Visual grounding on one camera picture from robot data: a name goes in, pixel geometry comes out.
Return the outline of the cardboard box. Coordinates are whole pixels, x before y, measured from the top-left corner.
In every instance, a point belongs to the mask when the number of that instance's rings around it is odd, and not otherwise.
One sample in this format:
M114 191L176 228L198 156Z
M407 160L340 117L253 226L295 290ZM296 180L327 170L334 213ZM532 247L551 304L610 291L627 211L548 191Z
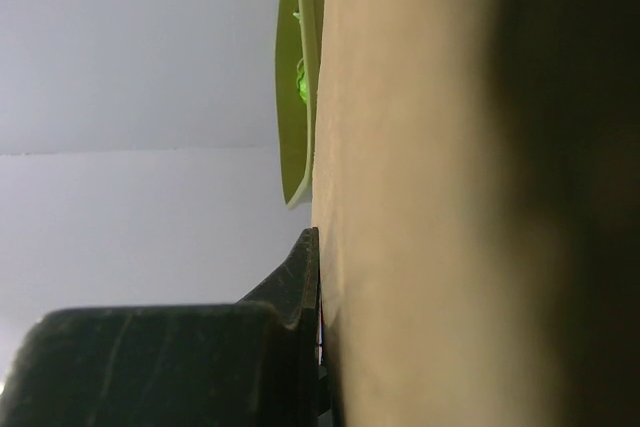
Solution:
M639 422L639 0L325 0L348 426Z

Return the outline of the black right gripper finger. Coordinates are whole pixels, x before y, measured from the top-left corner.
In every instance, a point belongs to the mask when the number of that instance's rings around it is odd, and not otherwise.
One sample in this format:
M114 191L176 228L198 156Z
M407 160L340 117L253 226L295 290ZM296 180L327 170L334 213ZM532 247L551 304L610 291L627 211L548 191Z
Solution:
M1 394L11 427L314 426L318 232L232 304L78 308L26 335Z

